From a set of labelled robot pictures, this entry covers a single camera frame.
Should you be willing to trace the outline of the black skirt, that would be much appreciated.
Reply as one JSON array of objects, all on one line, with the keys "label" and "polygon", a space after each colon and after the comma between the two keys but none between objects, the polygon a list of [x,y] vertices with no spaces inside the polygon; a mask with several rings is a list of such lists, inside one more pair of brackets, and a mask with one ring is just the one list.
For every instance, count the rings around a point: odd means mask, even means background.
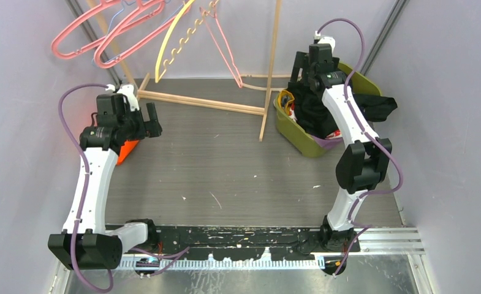
[{"label": "black skirt", "polygon": [[[335,119],[327,107],[307,86],[292,83],[287,90],[295,98],[294,113],[297,124],[308,134],[326,139],[328,135],[338,130]],[[357,93],[354,93],[353,97],[365,119],[372,123],[385,121],[392,111],[398,108],[392,97]]]}]

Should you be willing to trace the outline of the purple skirt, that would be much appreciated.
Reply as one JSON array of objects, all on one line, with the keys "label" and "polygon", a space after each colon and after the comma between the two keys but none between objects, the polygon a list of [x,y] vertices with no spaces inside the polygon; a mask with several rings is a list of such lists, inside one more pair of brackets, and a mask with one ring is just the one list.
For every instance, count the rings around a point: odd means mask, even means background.
[{"label": "purple skirt", "polygon": [[344,141],[342,137],[332,137],[332,138],[322,139],[322,138],[312,136],[312,138],[321,148],[326,150],[333,149],[338,144],[343,143]]}]

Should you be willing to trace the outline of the thin pink wire hanger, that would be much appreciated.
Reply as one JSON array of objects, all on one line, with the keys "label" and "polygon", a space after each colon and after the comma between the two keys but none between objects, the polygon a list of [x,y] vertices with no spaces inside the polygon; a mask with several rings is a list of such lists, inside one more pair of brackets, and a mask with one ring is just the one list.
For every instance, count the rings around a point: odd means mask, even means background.
[{"label": "thin pink wire hanger", "polygon": [[226,68],[231,74],[234,82],[239,88],[244,86],[243,78],[240,75],[237,65],[235,64],[235,58],[232,53],[229,41],[227,40],[224,31],[222,29],[221,23],[218,18],[218,6],[219,1],[211,1],[207,9],[204,7],[199,7],[202,13],[202,23],[205,25],[212,42],[214,43],[220,57],[222,58]]}]

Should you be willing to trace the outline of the pink plastic hanger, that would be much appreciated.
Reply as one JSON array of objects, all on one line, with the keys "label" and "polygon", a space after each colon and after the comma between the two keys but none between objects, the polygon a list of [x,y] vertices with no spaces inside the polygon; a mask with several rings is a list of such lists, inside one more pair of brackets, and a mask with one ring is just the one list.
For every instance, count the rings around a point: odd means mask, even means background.
[{"label": "pink plastic hanger", "polygon": [[[192,7],[191,1],[180,1],[174,11],[165,13],[167,1],[132,1],[132,7],[125,16],[113,24],[100,39],[93,54],[94,65],[109,69],[125,61],[141,47],[160,35],[166,34],[176,24],[176,19],[185,15]],[[109,59],[103,54],[113,43],[124,41],[125,45]]]}]

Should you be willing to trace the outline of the red white patterned garment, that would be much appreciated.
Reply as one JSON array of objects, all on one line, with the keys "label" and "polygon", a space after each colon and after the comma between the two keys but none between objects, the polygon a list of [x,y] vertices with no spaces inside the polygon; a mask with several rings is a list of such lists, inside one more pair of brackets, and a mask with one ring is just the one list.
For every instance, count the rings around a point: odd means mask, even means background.
[{"label": "red white patterned garment", "polygon": [[295,99],[290,112],[307,134],[323,140],[342,138],[333,116],[321,101],[315,98]]}]

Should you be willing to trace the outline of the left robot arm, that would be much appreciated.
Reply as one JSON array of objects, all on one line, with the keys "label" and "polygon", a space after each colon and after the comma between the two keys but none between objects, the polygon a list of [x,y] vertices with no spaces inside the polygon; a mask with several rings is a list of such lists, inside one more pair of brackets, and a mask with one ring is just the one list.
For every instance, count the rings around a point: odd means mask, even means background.
[{"label": "left robot arm", "polygon": [[96,98],[93,123],[80,134],[80,174],[73,204],[61,233],[51,234],[48,248],[69,270],[113,270],[123,254],[138,247],[145,253],[159,245],[151,219],[127,221],[106,231],[108,189],[122,146],[128,141],[158,137],[162,127],[154,103],[147,103],[149,119],[128,94],[101,94]]}]

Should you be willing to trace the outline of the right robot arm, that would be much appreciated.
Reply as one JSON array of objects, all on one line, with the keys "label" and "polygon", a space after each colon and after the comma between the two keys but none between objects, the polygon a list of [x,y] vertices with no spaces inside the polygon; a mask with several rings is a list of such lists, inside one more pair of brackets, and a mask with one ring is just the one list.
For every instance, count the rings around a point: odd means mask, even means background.
[{"label": "right robot arm", "polygon": [[356,239],[353,223],[364,199],[383,182],[392,144],[379,138],[358,108],[351,74],[338,70],[329,43],[313,43],[297,52],[289,84],[305,86],[330,112],[345,146],[336,166],[339,191],[318,233],[321,246],[337,251]]}]

